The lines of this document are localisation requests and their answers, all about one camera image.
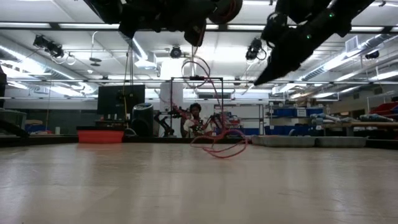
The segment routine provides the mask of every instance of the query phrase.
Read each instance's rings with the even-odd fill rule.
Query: wooden floor
[[[186,144],[0,149],[0,223],[398,223],[398,151]]]

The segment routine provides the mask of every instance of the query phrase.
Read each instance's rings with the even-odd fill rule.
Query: ceiling
[[[274,6],[244,4],[239,15],[231,21],[232,24],[264,24],[268,15],[274,10]],[[367,8],[354,21],[353,25],[359,26],[394,26],[398,24],[398,7],[377,5]],[[0,7],[0,21],[22,22],[102,22],[101,19],[85,4],[83,0],[2,0]],[[76,57],[76,63],[61,66],[83,75],[86,78],[101,78],[108,75],[112,79],[123,79],[126,68],[127,44],[117,32],[98,32],[94,38],[93,57],[102,60],[100,67],[93,67],[89,61],[91,57],[92,31],[49,31],[49,30],[0,30],[0,35],[12,40],[19,45],[36,51],[32,43],[36,35],[44,35],[63,45],[66,52]],[[204,43],[198,49],[197,55],[204,58],[211,67],[211,74],[225,79],[241,77],[243,80],[255,80],[258,74],[266,67],[266,61],[255,63],[249,67],[245,59],[247,47],[253,38],[259,37],[253,32],[207,32]],[[322,44],[299,71],[285,77],[286,80],[296,80],[302,73],[324,63],[332,55],[338,54],[345,47],[345,42],[354,37],[348,34],[346,37],[332,36]],[[361,34],[359,40],[366,40],[374,35]],[[173,45],[181,46],[184,52],[190,52],[191,46],[183,38],[180,32],[138,32],[135,36],[139,45],[146,52],[154,52],[157,55],[167,55],[166,49]],[[44,51],[37,51],[49,59]],[[361,66],[359,59],[344,64],[333,72],[340,75],[357,70]],[[157,73],[151,70],[134,68],[134,74],[148,74],[156,79]],[[200,68],[196,74],[203,74]],[[261,88],[272,88],[273,85],[264,85]]]

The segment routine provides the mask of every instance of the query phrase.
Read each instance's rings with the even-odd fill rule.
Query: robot
[[[243,4],[243,0],[126,0],[125,4],[121,0],[84,1],[105,23],[120,23],[119,32],[131,47],[139,29],[182,31],[190,44],[199,47],[207,18],[214,24],[226,24],[238,15]],[[333,34],[344,37],[351,30],[351,21],[372,2],[374,0],[278,0],[261,34],[272,52],[254,85],[299,69]],[[288,17],[299,25],[288,26]],[[249,50],[258,52],[258,47],[256,44]]]

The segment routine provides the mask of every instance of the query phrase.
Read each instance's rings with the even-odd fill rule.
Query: computer monitor
[[[98,89],[97,114],[124,114],[124,98],[126,97],[127,113],[132,108],[145,102],[145,85],[101,86]]]

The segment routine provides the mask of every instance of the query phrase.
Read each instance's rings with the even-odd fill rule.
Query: white cylinder
[[[183,106],[183,83],[173,83],[173,93],[171,99],[171,83],[162,83],[160,84],[160,111],[170,111],[170,101],[172,100],[173,105],[180,107]],[[167,124],[170,124],[170,119],[166,119]],[[181,138],[180,131],[180,118],[173,118],[172,128],[174,129],[174,135],[178,138]],[[164,129],[162,127],[159,128],[159,136],[162,137],[164,133]]]

